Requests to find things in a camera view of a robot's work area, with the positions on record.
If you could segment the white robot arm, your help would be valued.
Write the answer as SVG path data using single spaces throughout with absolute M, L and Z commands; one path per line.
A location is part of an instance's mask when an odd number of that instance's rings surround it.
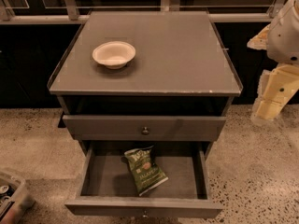
M 263 70 L 251 115 L 256 122 L 273 120 L 299 91 L 299 0 L 288 0 L 247 47 L 264 49 L 278 63 L 272 71 Z

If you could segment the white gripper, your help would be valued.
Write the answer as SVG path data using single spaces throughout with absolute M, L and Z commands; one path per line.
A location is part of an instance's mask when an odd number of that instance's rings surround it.
M 266 25 L 247 43 L 250 49 L 266 50 L 270 25 Z M 299 66 L 280 63 L 260 79 L 258 98 L 252 107 L 252 120 L 274 120 L 299 90 Z

